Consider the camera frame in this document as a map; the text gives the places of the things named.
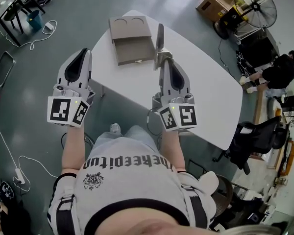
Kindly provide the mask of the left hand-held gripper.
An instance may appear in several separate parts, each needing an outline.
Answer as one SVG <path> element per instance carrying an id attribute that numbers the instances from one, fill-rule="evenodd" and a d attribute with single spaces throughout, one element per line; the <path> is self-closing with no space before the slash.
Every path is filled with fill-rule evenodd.
<path id="1" fill-rule="evenodd" d="M 83 48 L 60 67 L 53 95 L 48 97 L 47 121 L 61 126 L 81 127 L 96 93 L 88 86 L 92 54 Z"/>

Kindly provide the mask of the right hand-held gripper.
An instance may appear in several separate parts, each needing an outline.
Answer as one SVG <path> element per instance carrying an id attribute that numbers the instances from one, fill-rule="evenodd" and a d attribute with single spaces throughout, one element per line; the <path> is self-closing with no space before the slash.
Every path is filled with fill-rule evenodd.
<path id="1" fill-rule="evenodd" d="M 152 110 L 160 116 L 167 132 L 197 127 L 194 96 L 186 94 L 173 98 L 173 91 L 181 93 L 188 84 L 188 76 L 178 63 L 172 58 L 162 61 L 159 76 L 160 93 L 152 97 Z"/>

